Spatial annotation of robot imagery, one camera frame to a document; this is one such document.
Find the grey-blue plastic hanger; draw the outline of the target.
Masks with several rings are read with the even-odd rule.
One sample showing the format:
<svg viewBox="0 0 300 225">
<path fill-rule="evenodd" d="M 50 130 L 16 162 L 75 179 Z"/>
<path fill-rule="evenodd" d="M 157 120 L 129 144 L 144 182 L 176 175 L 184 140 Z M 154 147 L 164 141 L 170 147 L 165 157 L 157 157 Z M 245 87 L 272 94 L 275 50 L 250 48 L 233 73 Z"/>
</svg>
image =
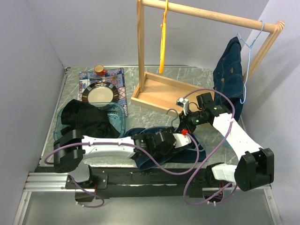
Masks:
<svg viewBox="0 0 300 225">
<path fill-rule="evenodd" d="M 170 122 L 171 127 L 173 127 L 173 122 L 178 119 L 179 114 L 178 114 L 178 112 L 174 108 L 171 108 L 171 109 L 167 110 L 166 115 L 168 115 L 168 113 L 170 111 L 174 111 L 175 114 L 176 114 L 176 116 Z M 193 137 L 194 137 L 194 140 L 197 142 L 197 146 L 198 146 L 198 149 L 199 149 L 200 152 L 204 152 L 205 150 L 209 149 L 208 145 L 205 143 L 205 141 L 204 141 L 203 138 L 201 138 L 199 135 L 197 135 L 195 133 L 193 133 Z M 188 146 L 186 146 L 185 150 L 196 151 L 196 145 L 194 144 L 194 147 L 188 147 Z"/>
</svg>

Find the denim garment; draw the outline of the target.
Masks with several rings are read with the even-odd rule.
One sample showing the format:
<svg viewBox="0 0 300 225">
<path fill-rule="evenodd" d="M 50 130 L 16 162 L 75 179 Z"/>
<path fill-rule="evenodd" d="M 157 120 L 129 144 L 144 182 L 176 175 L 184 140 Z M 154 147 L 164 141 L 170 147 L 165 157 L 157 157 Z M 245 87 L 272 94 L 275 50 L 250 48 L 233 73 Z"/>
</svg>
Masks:
<svg viewBox="0 0 300 225">
<path fill-rule="evenodd" d="M 124 134 L 124 136 L 127 137 L 127 136 L 142 135 L 147 133 L 155 134 L 158 131 L 162 131 L 165 128 L 167 127 L 150 127 L 150 128 L 136 127 L 136 128 L 129 129 Z M 194 143 L 191 142 L 187 146 L 194 147 Z M 183 164 L 194 163 L 197 156 L 196 151 L 185 150 L 185 147 L 183 148 L 182 151 L 176 154 L 171 154 L 171 155 L 158 154 L 158 156 L 153 156 L 153 157 L 160 165 L 163 165 L 164 163 L 183 163 Z M 155 163 L 145 154 L 142 154 L 141 157 L 134 159 L 134 161 L 137 168 L 141 170 L 148 170 L 156 167 Z"/>
</svg>

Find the blue denim skirt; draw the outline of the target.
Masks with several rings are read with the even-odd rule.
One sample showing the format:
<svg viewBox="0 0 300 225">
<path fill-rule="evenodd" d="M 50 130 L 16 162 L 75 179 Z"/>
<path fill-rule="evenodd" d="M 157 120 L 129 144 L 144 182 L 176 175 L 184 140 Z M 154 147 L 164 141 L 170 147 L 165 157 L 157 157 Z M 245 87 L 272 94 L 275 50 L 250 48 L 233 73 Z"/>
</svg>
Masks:
<svg viewBox="0 0 300 225">
<path fill-rule="evenodd" d="M 234 119 L 238 121 L 244 100 L 243 75 L 241 66 L 241 44 L 233 37 L 227 44 L 215 70 L 213 71 L 213 89 L 223 93 L 233 103 Z"/>
</svg>

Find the light blue wire hanger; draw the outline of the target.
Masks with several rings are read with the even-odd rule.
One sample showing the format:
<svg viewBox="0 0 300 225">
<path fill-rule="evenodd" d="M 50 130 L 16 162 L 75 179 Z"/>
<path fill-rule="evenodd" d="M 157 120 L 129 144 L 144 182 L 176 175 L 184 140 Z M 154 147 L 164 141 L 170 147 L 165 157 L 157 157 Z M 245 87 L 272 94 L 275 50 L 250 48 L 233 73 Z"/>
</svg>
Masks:
<svg viewBox="0 0 300 225">
<path fill-rule="evenodd" d="M 261 20 L 262 22 L 262 28 L 259 31 L 259 33 L 257 34 L 257 36 L 253 39 L 251 44 L 248 44 L 240 35 L 240 33 L 237 33 L 237 37 L 239 40 L 241 40 L 249 49 L 249 53 L 248 53 L 248 62 L 247 62 L 247 70 L 246 70 L 246 76 L 245 76 L 245 81 L 243 83 L 243 99 L 240 99 L 240 103 L 243 105 L 246 101 L 246 97 L 247 97 L 247 82 L 248 82 L 248 77 L 249 77 L 249 69 L 251 66 L 251 52 L 252 52 L 252 48 L 253 45 L 255 44 L 256 40 L 259 38 L 260 34 L 262 33 L 264 26 L 265 26 L 265 22 L 263 20 Z"/>
</svg>

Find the black garment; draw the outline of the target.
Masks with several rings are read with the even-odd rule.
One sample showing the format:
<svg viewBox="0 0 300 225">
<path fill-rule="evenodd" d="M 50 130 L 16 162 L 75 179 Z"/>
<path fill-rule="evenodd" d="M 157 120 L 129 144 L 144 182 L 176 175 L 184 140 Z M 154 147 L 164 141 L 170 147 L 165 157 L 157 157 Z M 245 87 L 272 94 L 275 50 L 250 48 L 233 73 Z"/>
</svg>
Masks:
<svg viewBox="0 0 300 225">
<path fill-rule="evenodd" d="M 106 110 L 78 100 L 71 100 L 64 107 L 61 123 L 66 125 L 60 130 L 62 135 L 78 130 L 82 135 L 95 138 L 118 138 L 120 132 L 110 123 Z"/>
</svg>

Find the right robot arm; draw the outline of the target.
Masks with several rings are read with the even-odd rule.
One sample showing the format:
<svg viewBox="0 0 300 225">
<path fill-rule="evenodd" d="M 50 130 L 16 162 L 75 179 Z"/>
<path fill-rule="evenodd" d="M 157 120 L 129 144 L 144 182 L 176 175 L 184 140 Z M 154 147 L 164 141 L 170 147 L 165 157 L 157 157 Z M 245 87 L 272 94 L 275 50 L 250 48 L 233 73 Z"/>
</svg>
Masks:
<svg viewBox="0 0 300 225">
<path fill-rule="evenodd" d="M 196 126 L 209 123 L 222 136 L 234 150 L 237 165 L 216 163 L 206 167 L 205 181 L 211 186 L 217 186 L 222 180 L 234 182 L 242 191 L 249 191 L 274 181 L 274 153 L 269 148 L 262 148 L 253 141 L 239 126 L 232 116 L 232 112 L 225 105 L 217 105 L 210 93 L 196 97 L 199 111 L 189 109 L 189 100 L 179 98 L 176 104 L 183 108 L 179 114 L 180 133 L 194 132 Z"/>
</svg>

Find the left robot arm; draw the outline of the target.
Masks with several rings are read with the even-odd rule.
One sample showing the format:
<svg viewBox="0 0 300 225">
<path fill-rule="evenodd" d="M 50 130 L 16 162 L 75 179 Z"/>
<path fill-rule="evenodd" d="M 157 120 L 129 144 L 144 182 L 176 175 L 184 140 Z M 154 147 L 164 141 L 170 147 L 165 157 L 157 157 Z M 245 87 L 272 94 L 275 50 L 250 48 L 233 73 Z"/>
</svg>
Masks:
<svg viewBox="0 0 300 225">
<path fill-rule="evenodd" d="M 118 139 L 95 138 L 71 130 L 54 142 L 53 149 L 66 146 L 54 153 L 56 173 L 69 173 L 82 188 L 93 184 L 90 167 L 83 161 L 97 157 L 129 158 L 137 164 L 153 157 L 161 161 L 174 152 L 177 140 L 171 130 L 133 135 Z"/>
</svg>

